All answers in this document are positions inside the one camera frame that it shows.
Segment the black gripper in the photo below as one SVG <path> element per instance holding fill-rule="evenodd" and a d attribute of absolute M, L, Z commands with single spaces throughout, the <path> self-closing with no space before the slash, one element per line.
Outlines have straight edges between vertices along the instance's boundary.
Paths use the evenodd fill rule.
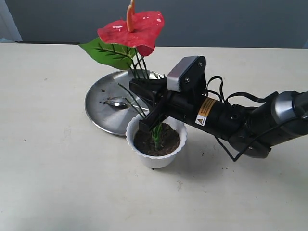
<path fill-rule="evenodd" d="M 225 141 L 237 133 L 245 123 L 245 110 L 239 105 L 229 105 L 201 95 L 196 101 L 168 92 L 166 78 L 132 79 L 129 90 L 148 108 L 149 114 L 139 121 L 139 130 L 151 132 L 167 116 L 207 132 Z"/>

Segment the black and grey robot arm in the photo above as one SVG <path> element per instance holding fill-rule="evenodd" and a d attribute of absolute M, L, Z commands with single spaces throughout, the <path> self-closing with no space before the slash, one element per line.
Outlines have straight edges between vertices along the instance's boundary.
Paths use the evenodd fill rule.
<path fill-rule="evenodd" d="M 237 96 L 260 103 L 259 107 L 230 104 L 220 91 L 218 98 L 209 97 L 205 77 L 187 91 L 167 89 L 165 79 L 133 79 L 129 89 L 149 107 L 139 122 L 139 129 L 151 132 L 171 117 L 215 137 L 220 145 L 228 142 L 240 156 L 266 158 L 272 147 L 308 133 L 308 94 L 306 92 L 274 92 L 258 98 L 247 92 Z"/>

